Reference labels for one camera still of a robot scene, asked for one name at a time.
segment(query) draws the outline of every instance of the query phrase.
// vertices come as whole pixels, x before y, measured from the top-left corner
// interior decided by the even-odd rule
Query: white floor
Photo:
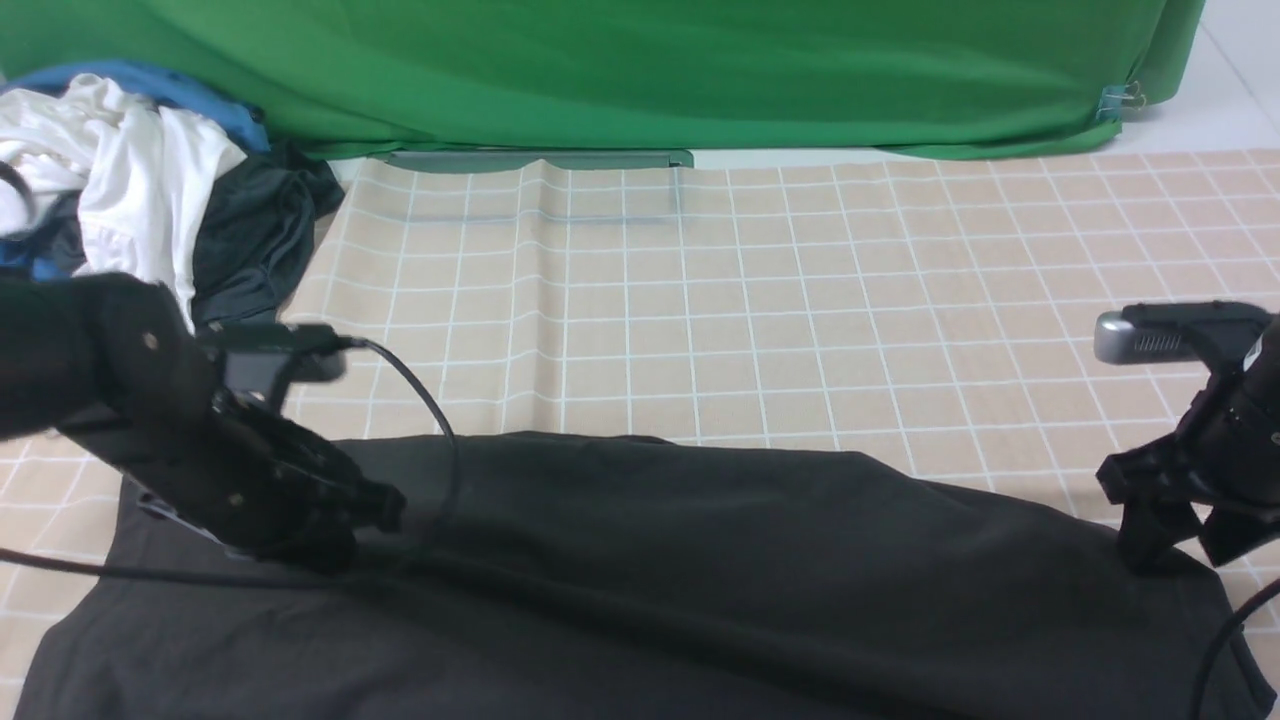
[[[1280,1],[1208,0],[1178,95],[1129,119],[1102,152],[1256,147],[1280,147]],[[777,168],[890,156],[877,150],[698,150],[694,164]],[[348,181],[357,164],[343,160],[334,170]]]

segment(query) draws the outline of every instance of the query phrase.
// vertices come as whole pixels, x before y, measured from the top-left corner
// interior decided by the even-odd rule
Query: black cable
[[[1280,596],[1280,578],[1271,580],[1270,584],[1247,600],[1239,610],[1226,619],[1226,623],[1222,623],[1217,634],[1213,635],[1213,639],[1208,643],[1208,648],[1204,650],[1204,655],[1201,657],[1199,667],[1196,670],[1196,679],[1192,680],[1190,715],[1188,715],[1190,720],[1199,720],[1201,717],[1201,710],[1204,706],[1204,693],[1208,689],[1208,676],[1213,671],[1217,656],[1222,653],[1226,643],[1235,637],[1235,633],[1240,632],[1244,621],[1276,596]]]
[[[342,340],[348,347],[371,350],[372,352],[376,352],[392,368],[396,368],[396,372],[398,372],[401,377],[408,382],[410,387],[413,388],[413,392],[416,392],[422,402],[426,404],[426,409],[431,411],[431,416],[435,418],[435,423],[440,427],[440,434],[444,436],[444,441],[449,446],[449,482],[448,488],[444,492],[444,500],[440,501],[440,509],[436,512],[435,521],[428,527],[426,533],[419,541],[417,547],[406,555],[403,561],[396,568],[397,571],[403,570],[435,547],[435,543],[439,541],[445,525],[458,509],[458,501],[462,497],[462,459],[458,448],[458,438],[453,434],[453,425],[449,424],[449,419],[444,416],[444,411],[440,410],[435,398],[431,397],[430,392],[428,392],[422,380],[417,379],[413,370],[397,357],[394,352],[367,338],[344,337]]]
[[[453,434],[453,427],[449,425],[449,420],[444,416],[444,411],[440,409],[431,393],[428,392],[426,387],[422,384],[413,370],[408,368],[399,357],[396,356],[390,350],[387,350],[381,345],[371,340],[344,337],[342,338],[342,348],[362,348],[371,350],[380,355],[388,364],[390,364],[396,370],[404,377],[408,384],[413,388],[417,396],[426,404],[428,410],[431,411],[431,416],[440,425],[440,433],[444,434],[445,442],[449,445],[449,484],[445,491],[444,500],[440,502],[440,510],[436,519],[428,528],[426,533],[419,541],[417,546],[403,559],[402,564],[396,569],[402,569],[412,565],[424,553],[435,547],[435,542],[439,539],[440,533],[444,529],[447,521],[457,511],[458,500],[462,496],[462,470],[460,464],[460,451],[458,451],[458,438]],[[312,589],[332,589],[344,585],[352,585],[367,580],[387,579],[384,575],[352,575],[347,578],[333,578],[333,579],[311,579],[311,580],[288,580],[279,578],[244,578],[237,575],[219,575],[212,573],[191,573],[187,570],[160,570],[152,568],[116,568],[111,565],[92,565],[87,562],[73,562],[70,560],[58,560],[54,557],[44,557],[40,555],[29,555],[26,552],[18,552],[15,550],[6,550],[0,547],[0,562],[9,562],[13,565],[22,565],[24,568],[32,568],[35,570],[51,570],[55,573],[69,573],[73,575],[90,575],[95,578],[104,579],[119,579],[119,580],[141,580],[141,582],[159,582],[159,583],[175,583],[183,585],[201,585],[201,587],[221,587],[221,588],[241,588],[241,589],[282,589],[282,591],[312,591]]]

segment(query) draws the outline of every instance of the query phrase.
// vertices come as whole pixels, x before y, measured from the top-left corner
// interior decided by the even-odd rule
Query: black garment
[[[444,443],[344,447],[421,533]],[[1169,720],[1230,612],[1183,553],[1137,578],[1107,528],[855,452],[517,434],[463,438],[462,461],[460,515],[404,587],[104,580],[45,637],[17,720]],[[287,573],[136,496],[109,562]],[[1206,717],[1274,697],[1240,639]]]
[[[0,237],[0,277],[38,282],[64,279],[84,264],[79,195],[61,195],[40,218],[40,224]]]
[[[214,182],[192,258],[197,327],[275,316],[315,252],[315,222],[342,205],[329,164],[288,143]]]

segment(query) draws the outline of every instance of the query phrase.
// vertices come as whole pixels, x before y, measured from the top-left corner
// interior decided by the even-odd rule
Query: white shirt
[[[82,272],[164,283],[193,328],[196,233],[214,181],[244,160],[216,123],[82,74],[61,97],[0,95],[0,160],[22,173],[41,209],[81,190]]]

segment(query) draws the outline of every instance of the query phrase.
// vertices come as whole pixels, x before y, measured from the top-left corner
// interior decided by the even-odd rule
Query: blue cloth
[[[260,109],[233,100],[195,78],[147,63],[93,60],[45,68],[0,86],[0,94],[22,88],[61,95],[72,78],[81,73],[110,78],[125,92],[146,95],[161,105],[200,113],[221,126],[227,137],[250,152],[268,152],[271,149]]]

